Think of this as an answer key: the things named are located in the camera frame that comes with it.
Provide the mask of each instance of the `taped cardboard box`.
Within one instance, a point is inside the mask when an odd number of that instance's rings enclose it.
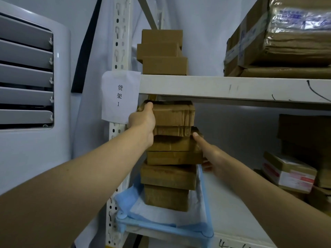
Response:
[[[148,165],[202,164],[202,151],[147,151]]]
[[[225,76],[237,67],[328,66],[331,0],[257,0],[227,41]]]
[[[151,43],[137,45],[137,60],[143,63],[144,57],[149,56],[183,56],[178,43]]]
[[[195,165],[147,165],[140,169],[141,183],[175,189],[195,190]]]
[[[138,108],[143,111],[145,104],[153,103],[156,126],[193,126],[195,107],[191,101],[150,101],[146,100]]]
[[[197,127],[192,127],[191,135],[189,137],[158,135],[154,137],[154,143],[147,149],[147,151],[199,151],[201,148],[193,139],[193,132],[197,132],[201,137],[203,137]]]
[[[280,114],[277,137],[330,156],[331,117]]]
[[[295,157],[317,169],[315,185],[331,189],[331,153],[325,156],[316,150],[282,141],[282,154]]]
[[[294,192],[309,193],[315,181],[317,170],[296,158],[265,152],[262,171],[268,179],[280,187]]]
[[[254,169],[254,171],[259,174],[261,177],[263,177],[264,179],[268,180],[269,182],[271,182],[268,177],[262,172],[262,170],[258,170],[258,169]],[[286,189],[283,189],[284,191],[286,191],[287,193],[290,193],[291,195],[295,196],[297,199],[300,199],[300,200],[304,200],[305,198],[305,195],[304,193],[300,193],[300,192],[294,192],[294,191],[291,191],[291,190],[286,190]]]
[[[145,204],[175,211],[188,211],[189,190],[144,184]]]
[[[153,134],[154,136],[189,137],[191,135],[191,126],[155,126]]]
[[[143,74],[188,76],[188,59],[185,57],[144,57]]]
[[[259,78],[297,78],[297,79],[330,79],[331,68],[296,68],[296,67],[258,67],[237,66],[229,77],[259,77]]]
[[[183,31],[173,29],[143,29],[141,43],[178,43],[180,49],[182,49]]]
[[[307,199],[312,207],[331,217],[331,190],[313,186]]]

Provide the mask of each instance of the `person's left arm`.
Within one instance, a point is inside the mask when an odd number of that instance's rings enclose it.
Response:
[[[69,247],[153,144],[153,104],[97,149],[0,196],[0,246]]]

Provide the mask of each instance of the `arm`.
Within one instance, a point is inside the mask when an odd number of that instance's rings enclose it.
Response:
[[[215,175],[242,199],[278,248],[331,247],[331,218],[193,134]]]
[[[1,247],[69,247],[153,144],[153,104],[129,129],[0,196]]]

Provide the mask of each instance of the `black strap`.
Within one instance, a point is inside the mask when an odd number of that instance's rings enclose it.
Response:
[[[92,44],[93,44],[93,38],[95,34],[95,29],[97,27],[97,22],[99,18],[99,12],[101,7],[102,0],[97,0],[97,3],[95,4],[95,8],[90,20],[90,24],[88,25],[81,50],[79,52],[78,60],[77,60],[77,66],[75,75],[73,77],[71,92],[72,93],[83,93],[84,83],[85,83],[85,76],[86,76],[86,70],[88,61],[90,59]]]

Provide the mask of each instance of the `white air conditioner unit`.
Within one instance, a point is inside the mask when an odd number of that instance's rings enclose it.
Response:
[[[70,31],[0,1],[0,194],[71,158]]]

